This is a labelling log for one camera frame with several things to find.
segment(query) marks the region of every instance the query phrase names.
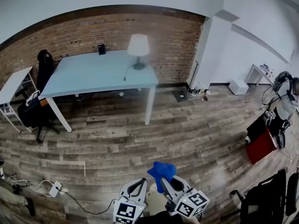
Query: table lamp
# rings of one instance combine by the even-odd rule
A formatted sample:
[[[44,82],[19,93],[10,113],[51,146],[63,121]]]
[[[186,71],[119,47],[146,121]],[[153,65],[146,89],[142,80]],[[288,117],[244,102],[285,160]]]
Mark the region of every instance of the table lamp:
[[[149,49],[148,37],[146,35],[142,35],[142,34],[132,35],[130,43],[129,43],[129,47],[128,47],[128,53],[130,55],[137,57],[137,61],[133,65],[133,68],[135,70],[142,70],[145,68],[145,64],[140,63],[140,57],[147,55],[149,52],[150,52],[150,49]]]

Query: white box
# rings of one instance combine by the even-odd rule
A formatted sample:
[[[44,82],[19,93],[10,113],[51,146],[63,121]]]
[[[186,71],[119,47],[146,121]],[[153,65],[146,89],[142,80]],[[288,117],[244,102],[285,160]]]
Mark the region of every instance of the white box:
[[[233,80],[228,87],[235,95],[244,95],[248,90],[248,85],[242,80]]]

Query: blue cloth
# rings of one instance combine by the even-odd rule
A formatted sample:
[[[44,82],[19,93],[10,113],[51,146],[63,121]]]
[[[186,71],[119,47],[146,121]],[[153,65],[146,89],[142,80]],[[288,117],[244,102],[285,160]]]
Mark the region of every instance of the blue cloth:
[[[176,174],[176,167],[171,163],[154,162],[154,167],[148,170],[148,174],[152,175],[156,180],[158,192],[163,193],[161,178],[164,177],[170,182]]]

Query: khaki pants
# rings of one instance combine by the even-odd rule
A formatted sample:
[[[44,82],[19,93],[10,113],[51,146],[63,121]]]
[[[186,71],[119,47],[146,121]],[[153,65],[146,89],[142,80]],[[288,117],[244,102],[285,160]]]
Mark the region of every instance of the khaki pants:
[[[25,197],[13,193],[13,188],[4,180],[0,180],[0,199],[11,204],[27,205]]]

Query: small black box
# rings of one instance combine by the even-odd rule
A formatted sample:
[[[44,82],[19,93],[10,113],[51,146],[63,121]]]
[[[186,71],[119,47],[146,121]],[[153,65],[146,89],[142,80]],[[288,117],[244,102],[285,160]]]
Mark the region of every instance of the small black box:
[[[106,54],[105,44],[98,45],[98,49],[99,49],[99,55]]]

